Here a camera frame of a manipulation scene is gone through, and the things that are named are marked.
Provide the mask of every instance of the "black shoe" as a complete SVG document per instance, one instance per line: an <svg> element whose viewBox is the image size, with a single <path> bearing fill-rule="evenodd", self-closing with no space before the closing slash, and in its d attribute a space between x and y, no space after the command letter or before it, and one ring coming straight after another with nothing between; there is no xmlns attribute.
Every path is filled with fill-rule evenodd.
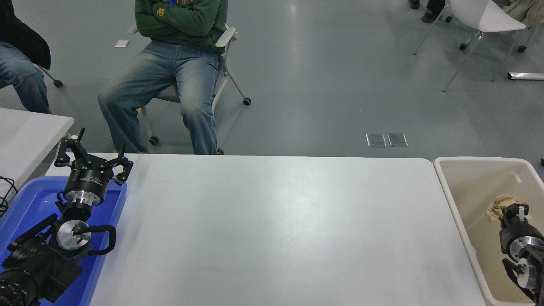
<svg viewBox="0 0 544 306"><path fill-rule="evenodd" d="M408 0L408 3L410 4L410 8L413 10L417 10L419 8L419 0Z"/></svg>
<svg viewBox="0 0 544 306"><path fill-rule="evenodd" d="M426 22L426 23L433 22L433 21L436 20L438 15L439 14L433 14L432 11L427 10L425 12L425 15L423 15L423 17L421 17L421 21Z"/></svg>

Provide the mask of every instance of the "person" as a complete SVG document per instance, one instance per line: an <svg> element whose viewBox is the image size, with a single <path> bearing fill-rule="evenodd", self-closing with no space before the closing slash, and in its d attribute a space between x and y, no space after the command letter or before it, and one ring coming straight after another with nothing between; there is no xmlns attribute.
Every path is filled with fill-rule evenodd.
<svg viewBox="0 0 544 306"><path fill-rule="evenodd" d="M429 0L427 2L427 11L421 17L421 21L426 23L435 21L444 6L446 6L446 0Z"/></svg>
<svg viewBox="0 0 544 306"><path fill-rule="evenodd" d="M135 0L134 12L138 31L151 42L98 96L115 150L148 152L137 110L176 82L195 154L216 155L211 103L224 48L215 43L226 30L226 6L220 0Z"/></svg>
<svg viewBox="0 0 544 306"><path fill-rule="evenodd" d="M408 0L408 3L411 9L419 9L419 0ZM435 21L445 6L446 0L429 0L427 2L427 11L421 17L421 21L426 23Z"/></svg>
<svg viewBox="0 0 544 306"><path fill-rule="evenodd" d="M13 85L30 112L52 114L44 74L51 66L47 42L15 16L11 0L0 0L0 79Z"/></svg>

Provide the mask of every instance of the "green sweater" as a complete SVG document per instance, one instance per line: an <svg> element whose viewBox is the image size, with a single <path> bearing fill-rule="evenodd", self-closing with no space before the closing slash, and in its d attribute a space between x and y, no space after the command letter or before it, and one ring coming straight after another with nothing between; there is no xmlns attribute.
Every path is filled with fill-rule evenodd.
<svg viewBox="0 0 544 306"><path fill-rule="evenodd" d="M141 35L167 44L223 53L215 43L226 30L226 12L220 0L136 0L136 25Z"/></svg>

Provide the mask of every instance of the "beige plastic bin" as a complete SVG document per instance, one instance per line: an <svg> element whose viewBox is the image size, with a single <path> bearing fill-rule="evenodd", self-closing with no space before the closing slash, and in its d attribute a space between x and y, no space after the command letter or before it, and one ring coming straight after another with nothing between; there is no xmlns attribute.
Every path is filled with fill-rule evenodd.
<svg viewBox="0 0 544 306"><path fill-rule="evenodd" d="M500 222L485 216L497 196L512 194L529 203L529 222L544 231L544 183L533 166L499 157L439 157L433 164L486 304L533 306L504 270Z"/></svg>

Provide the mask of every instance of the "knee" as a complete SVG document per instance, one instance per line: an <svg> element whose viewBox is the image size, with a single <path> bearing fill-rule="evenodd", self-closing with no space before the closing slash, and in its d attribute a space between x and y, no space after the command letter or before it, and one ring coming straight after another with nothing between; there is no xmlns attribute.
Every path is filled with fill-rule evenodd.
<svg viewBox="0 0 544 306"><path fill-rule="evenodd" d="M200 120L201 118L211 114L211 106L203 103L202 99L187 98L181 100L181 115L187 120Z"/></svg>
<svg viewBox="0 0 544 306"><path fill-rule="evenodd" d="M108 107L115 101L116 95L116 90L113 87L105 87L98 94L98 104L101 107Z"/></svg>
<svg viewBox="0 0 544 306"><path fill-rule="evenodd" d="M44 79L44 73L28 60L21 60L17 63L13 63L13 65L9 65L7 69L14 79L19 79L21 82L32 79L40 79L43 81Z"/></svg>

